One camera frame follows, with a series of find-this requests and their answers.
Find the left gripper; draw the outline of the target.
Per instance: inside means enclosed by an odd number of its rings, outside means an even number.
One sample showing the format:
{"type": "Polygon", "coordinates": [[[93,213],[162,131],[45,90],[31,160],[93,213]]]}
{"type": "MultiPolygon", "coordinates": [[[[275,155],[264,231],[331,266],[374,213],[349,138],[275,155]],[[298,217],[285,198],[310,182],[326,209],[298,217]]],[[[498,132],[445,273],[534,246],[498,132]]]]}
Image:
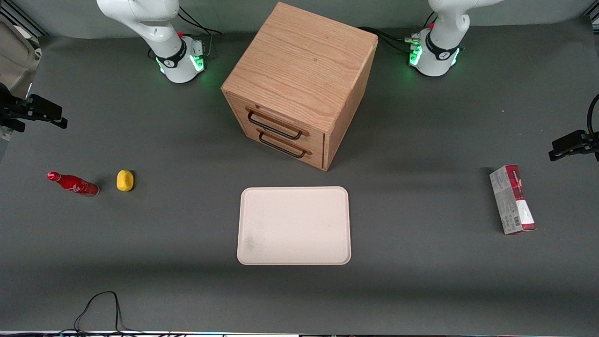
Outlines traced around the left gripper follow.
{"type": "Polygon", "coordinates": [[[551,162],[555,162],[570,155],[571,151],[583,148],[583,155],[593,154],[599,162],[599,133],[576,130],[566,136],[552,141],[553,150],[548,152],[551,162]]]}

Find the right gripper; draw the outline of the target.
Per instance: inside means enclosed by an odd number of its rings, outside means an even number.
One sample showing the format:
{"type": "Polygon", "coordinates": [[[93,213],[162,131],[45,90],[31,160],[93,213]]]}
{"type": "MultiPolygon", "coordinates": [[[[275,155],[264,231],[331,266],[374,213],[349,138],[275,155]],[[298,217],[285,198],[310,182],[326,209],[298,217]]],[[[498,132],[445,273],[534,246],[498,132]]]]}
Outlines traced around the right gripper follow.
{"type": "Polygon", "coordinates": [[[41,96],[32,94],[30,97],[21,99],[13,96],[3,83],[0,84],[0,125],[2,128],[11,129],[13,132],[24,132],[26,124],[19,121],[25,114],[25,107],[58,128],[66,129],[68,120],[62,118],[62,107],[41,96]]]}

